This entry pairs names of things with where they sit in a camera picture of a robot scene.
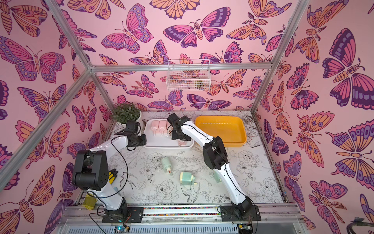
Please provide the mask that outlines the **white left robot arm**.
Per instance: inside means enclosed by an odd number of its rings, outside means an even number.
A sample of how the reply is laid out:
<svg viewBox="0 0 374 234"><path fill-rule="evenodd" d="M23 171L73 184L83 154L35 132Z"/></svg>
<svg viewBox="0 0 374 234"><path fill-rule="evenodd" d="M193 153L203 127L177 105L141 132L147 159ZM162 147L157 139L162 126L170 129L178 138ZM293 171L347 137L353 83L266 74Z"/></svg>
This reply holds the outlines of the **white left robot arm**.
<svg viewBox="0 0 374 234"><path fill-rule="evenodd" d="M89 195L98 199L107 211L126 209L126 201L109 182L108 159L122 154L121 149L134 150L146 144L146 136L141 133L142 125L130 121L114 137L90 150L76 153L72 183Z"/></svg>

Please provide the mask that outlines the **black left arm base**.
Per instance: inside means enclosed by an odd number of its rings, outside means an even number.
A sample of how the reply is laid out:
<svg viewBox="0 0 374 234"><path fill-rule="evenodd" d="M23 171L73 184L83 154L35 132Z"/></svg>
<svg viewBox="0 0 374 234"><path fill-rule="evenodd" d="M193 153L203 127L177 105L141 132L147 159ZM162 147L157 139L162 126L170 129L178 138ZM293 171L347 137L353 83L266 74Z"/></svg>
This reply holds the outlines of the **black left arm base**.
<svg viewBox="0 0 374 234"><path fill-rule="evenodd" d="M141 223L144 207L128 206L125 200L122 201L119 209L105 210L102 223Z"/></svg>

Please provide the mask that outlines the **pink sharpener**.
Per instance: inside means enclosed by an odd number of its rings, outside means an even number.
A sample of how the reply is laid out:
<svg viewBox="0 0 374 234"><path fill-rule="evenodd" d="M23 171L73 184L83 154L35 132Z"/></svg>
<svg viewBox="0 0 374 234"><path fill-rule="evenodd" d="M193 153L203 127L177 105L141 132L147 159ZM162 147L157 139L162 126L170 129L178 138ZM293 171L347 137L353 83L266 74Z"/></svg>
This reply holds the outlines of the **pink sharpener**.
<svg viewBox="0 0 374 234"><path fill-rule="evenodd" d="M167 124L168 124L168 122L165 121L165 120L163 120L163 121L159 121L159 126L158 126L158 128L159 128L159 133L160 133L160 135L163 136L163 135L167 132Z"/></svg>
<svg viewBox="0 0 374 234"><path fill-rule="evenodd" d="M153 133L153 136L156 136L157 134L160 133L160 130L159 130L159 121L152 121L152 123L151 123L151 131Z"/></svg>
<svg viewBox="0 0 374 234"><path fill-rule="evenodd" d="M185 140L178 140L178 146L179 147L185 147L187 145Z"/></svg>

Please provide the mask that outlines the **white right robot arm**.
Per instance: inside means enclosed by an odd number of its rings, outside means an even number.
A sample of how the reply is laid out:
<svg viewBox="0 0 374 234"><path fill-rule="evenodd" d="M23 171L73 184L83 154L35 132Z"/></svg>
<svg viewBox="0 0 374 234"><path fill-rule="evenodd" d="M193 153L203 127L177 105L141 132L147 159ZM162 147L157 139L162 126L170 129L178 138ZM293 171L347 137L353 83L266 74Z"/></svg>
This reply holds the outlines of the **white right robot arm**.
<svg viewBox="0 0 374 234"><path fill-rule="evenodd" d="M229 193L234 215L238 219L248 218L254 205L231 171L223 140L219 136L213 137L205 133L187 116L180 118L176 114L171 114L167 121L172 127L172 140L194 140L202 147L206 166L215 171Z"/></svg>

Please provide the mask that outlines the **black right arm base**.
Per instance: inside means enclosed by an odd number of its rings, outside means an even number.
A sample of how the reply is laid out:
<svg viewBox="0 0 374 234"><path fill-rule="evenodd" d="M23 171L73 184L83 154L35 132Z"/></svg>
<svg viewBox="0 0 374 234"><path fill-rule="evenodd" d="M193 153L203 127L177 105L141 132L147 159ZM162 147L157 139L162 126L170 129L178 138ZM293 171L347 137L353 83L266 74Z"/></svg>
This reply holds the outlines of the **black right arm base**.
<svg viewBox="0 0 374 234"><path fill-rule="evenodd" d="M236 205L220 205L217 211L221 214L222 221L261 221L258 206L249 197L245 197L242 203Z"/></svg>

